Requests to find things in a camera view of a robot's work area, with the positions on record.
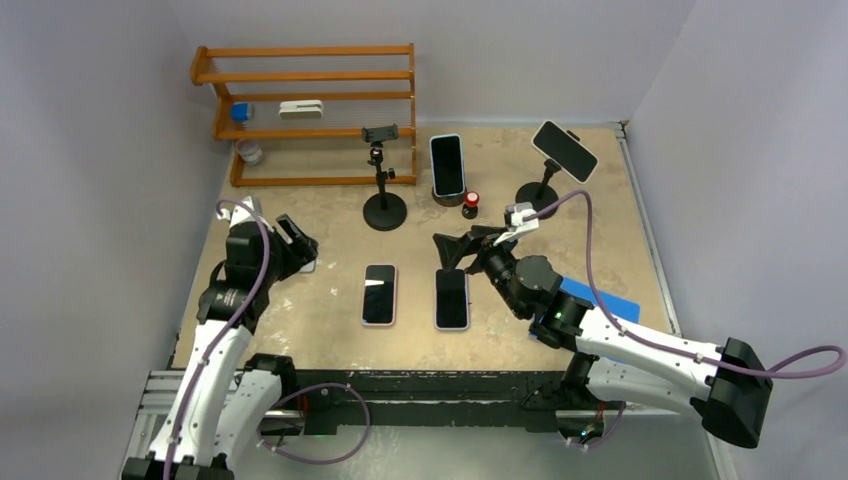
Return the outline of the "silver folding phone stand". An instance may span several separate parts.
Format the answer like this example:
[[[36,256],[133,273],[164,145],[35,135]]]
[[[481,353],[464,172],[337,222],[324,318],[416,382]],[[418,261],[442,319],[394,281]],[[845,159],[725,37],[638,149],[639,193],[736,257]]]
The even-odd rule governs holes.
[[[299,269],[299,272],[302,273],[302,274],[312,273],[312,272],[315,271],[316,267],[317,267],[317,261],[313,260],[311,262],[308,262],[306,265],[302,266]]]

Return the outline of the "lavender case smartphone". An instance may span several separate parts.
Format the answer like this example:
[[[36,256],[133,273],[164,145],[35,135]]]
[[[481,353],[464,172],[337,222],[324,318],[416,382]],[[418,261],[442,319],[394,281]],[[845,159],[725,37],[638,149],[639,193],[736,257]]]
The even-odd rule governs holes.
[[[463,331],[470,326],[466,274],[459,269],[439,269],[435,273],[435,313],[437,330]]]

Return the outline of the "black phone stand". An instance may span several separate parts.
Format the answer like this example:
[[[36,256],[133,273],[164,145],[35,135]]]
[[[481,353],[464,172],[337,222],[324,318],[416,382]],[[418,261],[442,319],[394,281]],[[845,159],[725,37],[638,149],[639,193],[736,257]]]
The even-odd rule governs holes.
[[[378,193],[371,196],[363,205],[363,218],[366,224],[377,231],[391,231],[400,227],[407,217],[407,205],[398,195],[386,191],[386,183],[396,177],[392,168],[382,169],[383,143],[397,140],[399,130],[396,124],[384,127],[363,127],[361,137],[370,144],[368,164],[375,168],[375,180]]]
[[[516,203],[530,203],[537,213],[556,202],[559,198],[557,192],[549,185],[554,174],[561,170],[561,166],[553,159],[544,162],[545,171],[540,182],[528,182],[522,185],[515,195]]]

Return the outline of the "pink case smartphone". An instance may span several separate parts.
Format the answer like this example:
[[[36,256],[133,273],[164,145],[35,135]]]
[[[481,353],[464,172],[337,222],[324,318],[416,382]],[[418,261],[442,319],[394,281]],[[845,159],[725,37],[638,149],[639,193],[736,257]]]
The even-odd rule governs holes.
[[[368,327],[388,327],[396,320],[397,268],[371,264],[365,268],[361,321]]]

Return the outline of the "white case smartphone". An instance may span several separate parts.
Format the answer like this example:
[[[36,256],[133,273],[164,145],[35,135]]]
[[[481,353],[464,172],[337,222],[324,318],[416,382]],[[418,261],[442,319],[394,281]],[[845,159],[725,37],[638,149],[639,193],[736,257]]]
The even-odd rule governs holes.
[[[570,131],[545,120],[531,140],[532,146],[555,161],[576,182],[585,184],[599,165],[598,157]]]

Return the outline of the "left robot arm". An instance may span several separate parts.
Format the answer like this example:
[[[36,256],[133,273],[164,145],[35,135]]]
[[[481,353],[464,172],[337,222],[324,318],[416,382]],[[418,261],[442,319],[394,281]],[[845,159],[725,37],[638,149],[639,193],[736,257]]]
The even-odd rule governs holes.
[[[165,421],[141,457],[126,460],[124,479],[232,479],[265,413],[297,399],[288,356],[241,357],[270,304],[271,287],[312,268],[318,243],[286,214],[275,226],[237,208],[226,257],[198,301],[190,363]]]

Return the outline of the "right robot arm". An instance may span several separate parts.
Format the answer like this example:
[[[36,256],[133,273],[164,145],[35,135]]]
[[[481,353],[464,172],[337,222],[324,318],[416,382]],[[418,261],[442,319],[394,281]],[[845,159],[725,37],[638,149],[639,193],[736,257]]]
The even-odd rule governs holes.
[[[727,443],[759,445],[774,384],[751,345],[733,337],[722,345],[687,340],[606,314],[600,302],[563,290],[545,256],[516,258],[512,242],[499,239],[506,231],[474,225],[433,241],[443,268],[472,257],[466,273],[484,273],[509,311],[529,321],[532,337],[573,353],[577,369],[561,381],[569,404],[597,399],[691,413]]]

